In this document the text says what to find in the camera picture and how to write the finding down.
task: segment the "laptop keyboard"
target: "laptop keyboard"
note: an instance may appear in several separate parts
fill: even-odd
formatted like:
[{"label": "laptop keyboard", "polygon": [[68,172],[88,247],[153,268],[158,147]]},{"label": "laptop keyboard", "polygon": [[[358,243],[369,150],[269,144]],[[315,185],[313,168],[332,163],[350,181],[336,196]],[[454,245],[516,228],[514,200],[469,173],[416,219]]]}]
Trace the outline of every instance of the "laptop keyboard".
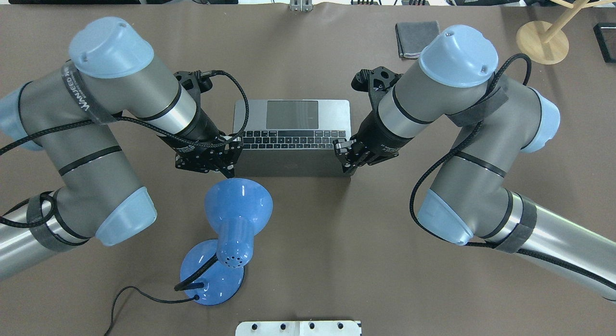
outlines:
[{"label": "laptop keyboard", "polygon": [[245,130],[244,149],[333,149],[345,130]]}]

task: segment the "lamp base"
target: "lamp base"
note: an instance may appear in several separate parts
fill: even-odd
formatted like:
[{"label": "lamp base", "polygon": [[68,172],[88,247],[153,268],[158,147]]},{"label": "lamp base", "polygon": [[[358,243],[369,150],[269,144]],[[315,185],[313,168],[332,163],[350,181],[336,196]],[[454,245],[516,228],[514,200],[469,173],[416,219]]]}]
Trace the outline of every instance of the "lamp base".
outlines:
[{"label": "lamp base", "polygon": [[569,40],[565,33],[559,30],[550,41],[541,42],[541,36],[551,26],[552,23],[544,21],[532,21],[521,26],[515,35],[517,47],[534,62],[548,65],[561,62],[569,52]]},{"label": "lamp base", "polygon": [[[180,281],[187,279],[216,254],[218,240],[207,240],[194,246],[186,255],[180,268]],[[244,281],[244,267],[229,268],[220,262],[214,263],[194,283],[203,283],[203,288],[185,290],[189,298],[197,295],[194,302],[213,306],[233,297]]]}]

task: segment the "wooden pole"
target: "wooden pole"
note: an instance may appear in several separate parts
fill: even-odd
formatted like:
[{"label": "wooden pole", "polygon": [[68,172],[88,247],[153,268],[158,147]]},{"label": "wooden pole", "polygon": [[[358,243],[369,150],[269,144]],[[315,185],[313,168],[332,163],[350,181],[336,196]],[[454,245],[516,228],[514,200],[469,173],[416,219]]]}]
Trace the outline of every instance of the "wooden pole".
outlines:
[{"label": "wooden pole", "polygon": [[554,35],[556,35],[556,33],[558,33],[559,31],[561,31],[561,29],[567,24],[567,22],[569,22],[571,20],[571,18],[574,18],[574,16],[585,7],[585,5],[589,2],[590,0],[576,0],[574,2],[574,5],[572,8],[567,9],[563,15],[561,15],[556,22],[554,22],[554,24],[548,28],[548,30],[545,32],[545,34],[543,36],[541,36],[541,43],[545,44],[547,42],[550,42],[550,40],[552,40],[552,38],[554,38]]}]

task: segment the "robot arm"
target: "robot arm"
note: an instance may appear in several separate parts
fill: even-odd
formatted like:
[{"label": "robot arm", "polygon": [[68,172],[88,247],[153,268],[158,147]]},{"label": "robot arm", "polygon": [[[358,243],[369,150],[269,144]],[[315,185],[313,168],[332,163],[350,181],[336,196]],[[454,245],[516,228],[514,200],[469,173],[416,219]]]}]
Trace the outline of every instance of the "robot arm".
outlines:
[{"label": "robot arm", "polygon": [[[358,73],[352,86],[369,92],[373,111],[350,141],[334,145],[343,170],[397,156],[447,115],[462,130],[418,224],[459,246],[517,253],[616,301],[616,244],[501,186],[520,151],[541,149],[556,134],[560,114],[536,90],[494,75],[497,60],[478,31],[452,26],[404,75],[383,67]],[[469,242],[473,236],[486,244]]]},{"label": "robot arm", "polygon": [[88,119],[99,124],[52,132],[22,145],[46,150],[65,187],[34,196],[4,215],[19,223],[40,222],[43,216],[49,220],[33,228],[0,224],[0,279],[91,237],[113,246],[154,222],[150,196],[105,125],[122,111],[153,129],[203,143],[160,136],[176,151],[178,168],[213,169],[231,178],[242,150],[241,139],[224,136],[199,105],[201,92],[211,88],[212,73],[172,74],[124,20],[106,17],[90,23],[73,38],[69,55],[60,70],[0,101],[0,129],[14,139]]}]

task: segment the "gray cloth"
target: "gray cloth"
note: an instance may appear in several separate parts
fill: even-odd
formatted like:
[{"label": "gray cloth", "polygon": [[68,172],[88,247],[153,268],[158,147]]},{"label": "gray cloth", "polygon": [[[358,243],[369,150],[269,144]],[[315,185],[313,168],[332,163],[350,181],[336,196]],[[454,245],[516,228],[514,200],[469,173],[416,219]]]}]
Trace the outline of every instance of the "gray cloth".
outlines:
[{"label": "gray cloth", "polygon": [[436,21],[396,23],[398,55],[402,58],[418,58],[439,33]]}]

